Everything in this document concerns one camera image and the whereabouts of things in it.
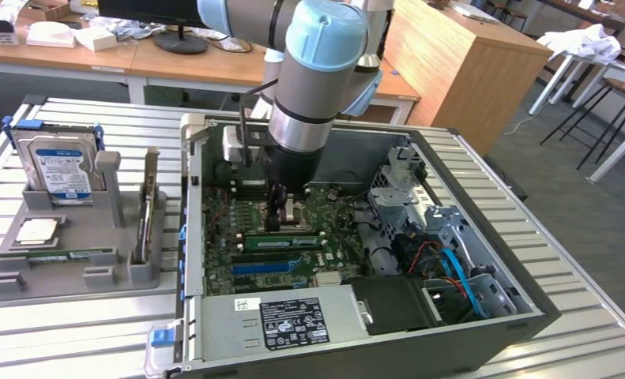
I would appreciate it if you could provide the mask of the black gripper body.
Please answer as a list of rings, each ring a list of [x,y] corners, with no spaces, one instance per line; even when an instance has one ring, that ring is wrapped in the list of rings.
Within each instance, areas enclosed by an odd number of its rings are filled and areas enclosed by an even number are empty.
[[[268,185],[276,184],[285,190],[300,190],[316,174],[322,149],[314,152],[293,152],[279,146],[263,151],[263,173]]]

